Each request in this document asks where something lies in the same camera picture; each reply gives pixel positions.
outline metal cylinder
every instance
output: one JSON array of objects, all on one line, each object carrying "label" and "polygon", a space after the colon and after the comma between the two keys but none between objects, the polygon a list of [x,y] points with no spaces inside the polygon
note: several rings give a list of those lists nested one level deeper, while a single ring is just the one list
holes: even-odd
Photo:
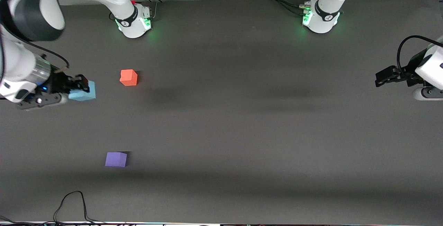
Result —
[{"label": "metal cylinder", "polygon": [[43,84],[51,75],[51,64],[40,56],[35,56],[35,66],[26,80],[37,85]]}]

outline orange block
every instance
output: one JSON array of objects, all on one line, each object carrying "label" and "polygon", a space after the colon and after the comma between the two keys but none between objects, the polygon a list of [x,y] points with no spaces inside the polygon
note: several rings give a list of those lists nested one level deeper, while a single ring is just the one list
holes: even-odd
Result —
[{"label": "orange block", "polygon": [[120,82],[125,86],[137,85],[137,73],[134,70],[122,70],[120,72]]}]

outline purple block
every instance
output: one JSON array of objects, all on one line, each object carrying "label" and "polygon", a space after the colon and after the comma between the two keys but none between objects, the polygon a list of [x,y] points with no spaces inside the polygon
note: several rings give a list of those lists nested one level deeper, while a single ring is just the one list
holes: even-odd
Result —
[{"label": "purple block", "polygon": [[126,153],[123,152],[108,152],[106,155],[105,166],[108,167],[125,167]]}]

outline cube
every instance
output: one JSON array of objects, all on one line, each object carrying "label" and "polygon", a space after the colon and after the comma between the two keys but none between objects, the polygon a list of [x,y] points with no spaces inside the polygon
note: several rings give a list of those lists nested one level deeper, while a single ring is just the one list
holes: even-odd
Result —
[{"label": "cube", "polygon": [[68,98],[71,100],[85,101],[95,99],[95,82],[88,81],[89,92],[84,92],[83,90],[71,90],[69,92]]},{"label": "cube", "polygon": [[126,166],[126,156],[123,152],[108,152],[105,166],[123,168]]},{"label": "cube", "polygon": [[125,86],[137,85],[137,73],[134,70],[122,70],[120,72],[120,82]]}]

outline light blue block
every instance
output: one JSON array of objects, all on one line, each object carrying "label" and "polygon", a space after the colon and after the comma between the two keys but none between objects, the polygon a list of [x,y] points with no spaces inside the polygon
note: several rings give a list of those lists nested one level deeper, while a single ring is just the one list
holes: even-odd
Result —
[{"label": "light blue block", "polygon": [[95,99],[95,82],[89,81],[89,92],[84,92],[83,90],[72,90],[68,98],[71,100],[85,101]]}]

